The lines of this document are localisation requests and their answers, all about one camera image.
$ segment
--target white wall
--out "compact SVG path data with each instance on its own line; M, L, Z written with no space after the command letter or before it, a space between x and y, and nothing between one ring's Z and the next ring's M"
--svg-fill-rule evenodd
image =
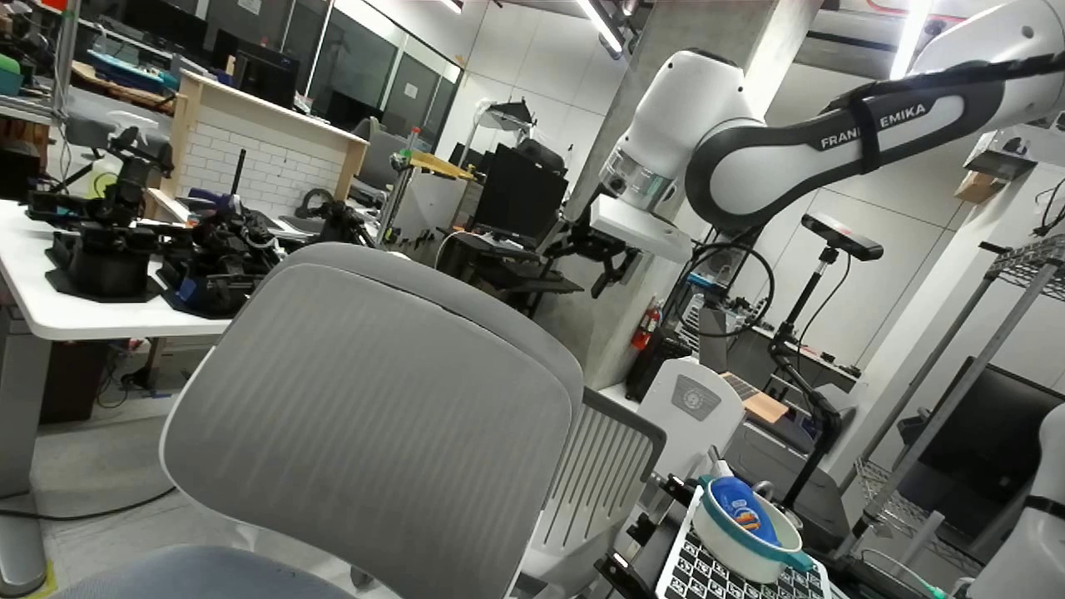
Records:
M463 12L450 10L442 0L365 0L402 31L450 56L451 64L464 64L480 34L480 22L488 10L488 0L464 0Z
M538 119L532 135L569 164L578 177L602 117L625 75L625 64L610 60L585 19L529 5L488 5L451 114L442 125L440 154L464 143L487 102L529 99Z

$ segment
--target mesh chair back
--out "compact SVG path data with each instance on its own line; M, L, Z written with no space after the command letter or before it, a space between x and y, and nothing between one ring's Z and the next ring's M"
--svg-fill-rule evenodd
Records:
M583 371L535 322L426 266L290 256L162 431L196 501L410 599L498 599L563 460Z

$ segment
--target metal frame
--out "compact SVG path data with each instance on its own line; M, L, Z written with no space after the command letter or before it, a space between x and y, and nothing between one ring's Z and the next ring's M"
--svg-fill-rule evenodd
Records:
M880 520L880 513L888 509L888 501L892 501L895 489L902 486L902 480L909 477L909 469L920 460L920 451L930 445L939 429L956 415L956 409L960 405L968 389L987 370L987 363L1004 345L1004 339L1016 332L1016 325L1025 318L1025 312L1034 305L1034 299L1039 296L1049 296L1049 299L1057 299L1057 303L1065 299L1065 235L1050 235L1050 241L1031 243L1025 249L1001 253L995 261L995 266L985 273L983 285L970 292L970 299L960 305L960 312L956 316L947 332L939 339L930 357L920 363L919 376L902 391L898 405L892 409L892 415L877 429L871 448L885 438L892 421L904 413L912 396L920 389L920 381L929 378L929 371L936 370L942 353L950 345L950 339L960 332L960 325L968 322L968 316L985 299L985 292L991 288L995 281L1016 283L1025 292L1016 299L1008 316L995 325L991 339L983 345L983 353L970 358L970 365L960 371L960 378L939 403L939 409L930 413L930 418L919 431L919 438L902 451L902 460L895 461L895 469L888 472L880 489L871 496L871 501L863 509L863 520L852 526L847 538L836 551L838 559L852 557L858 538L864 536L864 529Z

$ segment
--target computer screen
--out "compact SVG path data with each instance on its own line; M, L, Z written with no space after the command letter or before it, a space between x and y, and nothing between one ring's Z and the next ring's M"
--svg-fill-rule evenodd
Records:
M966 551L1031 481L1039 469L1039 426L1061 403L1065 396L1056 389L987 365L919 467L902 480L898 491L925 509L939 509L944 517L942 538Z
M279 107L291 107L299 60L267 45L243 42L235 50L235 86Z

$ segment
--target stand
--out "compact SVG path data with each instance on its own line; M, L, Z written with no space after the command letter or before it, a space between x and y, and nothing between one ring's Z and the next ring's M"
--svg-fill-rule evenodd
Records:
M774 328L772 342L768 342L768 353L774 358L774 365L803 389L803 396L812 403L819 421L821 421L821 431L812 445L812 451L804 457L794 481L787 486L782 506L784 509L794 509L803 489L807 486L812 472L821 467L821 460L829 457L829 448L836 445L836 437L843 431L843 418L838 413L829 405L829 398L812 389L803 371L794 370L793 363L793 353L787 353L787 342L794 342L794 322L804 308L804 303L812 299L812 292L819 288L819 283L826 281L826 271L838 261L838 246L826 246L821 256L819 256L819 271L804 281L787 318Z
M812 299L812 292L819 288L826 271L838 261L838 253L847 253L863 263L867 261L877 261L885 249L874 243L874 241L863 241L863 235L852 235L847 230L843 226L833 226L833 224L821 224L816 215L803 215L803 226L812 230L816 235L821 235L829 246L821 249L819 256L819 271L807 277L804 288L798 292L787 318L777 325L777 332L772 335L768 342L768 353L774 358L774 365L803 389L803 396L812 403L819 421L821 421L821 431L812 445L812 451L804 457L804 467L803 472L794 477L793 489L784 491L782 506L784 509L794 509L803 489L807 486L812 472L821 467L821 460L829 457L829 448L836 445L838 431L845 429L845 415L838 415L829 398L812 389L803 371L794 370L793 363L793 353L787 353L787 342L798 345L794 339L794 322L804 308L804 303Z

